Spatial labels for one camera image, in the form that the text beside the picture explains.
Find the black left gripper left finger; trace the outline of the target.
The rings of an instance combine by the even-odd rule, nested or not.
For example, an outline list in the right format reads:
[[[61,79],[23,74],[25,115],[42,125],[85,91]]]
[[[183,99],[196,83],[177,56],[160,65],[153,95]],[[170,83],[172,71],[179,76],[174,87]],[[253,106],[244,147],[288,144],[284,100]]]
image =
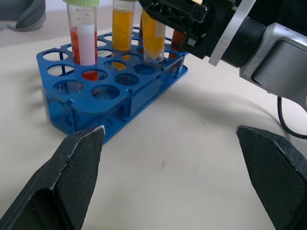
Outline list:
[[[80,230],[94,192],[104,126],[61,142],[0,219],[2,230]]]

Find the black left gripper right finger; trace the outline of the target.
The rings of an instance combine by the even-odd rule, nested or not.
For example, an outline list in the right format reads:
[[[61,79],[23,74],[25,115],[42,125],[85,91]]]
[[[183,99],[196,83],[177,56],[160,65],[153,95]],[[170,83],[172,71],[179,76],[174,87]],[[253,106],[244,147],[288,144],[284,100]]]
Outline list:
[[[239,125],[236,135],[254,190],[277,230],[307,228],[307,159],[286,138]]]

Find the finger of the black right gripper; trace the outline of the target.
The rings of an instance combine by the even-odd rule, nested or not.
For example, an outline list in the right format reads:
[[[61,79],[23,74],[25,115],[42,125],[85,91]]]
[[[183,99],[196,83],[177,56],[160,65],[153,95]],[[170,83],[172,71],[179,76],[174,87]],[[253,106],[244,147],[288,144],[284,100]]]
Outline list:
[[[142,9],[158,22],[182,33],[204,22],[208,6],[193,0],[140,0]]]

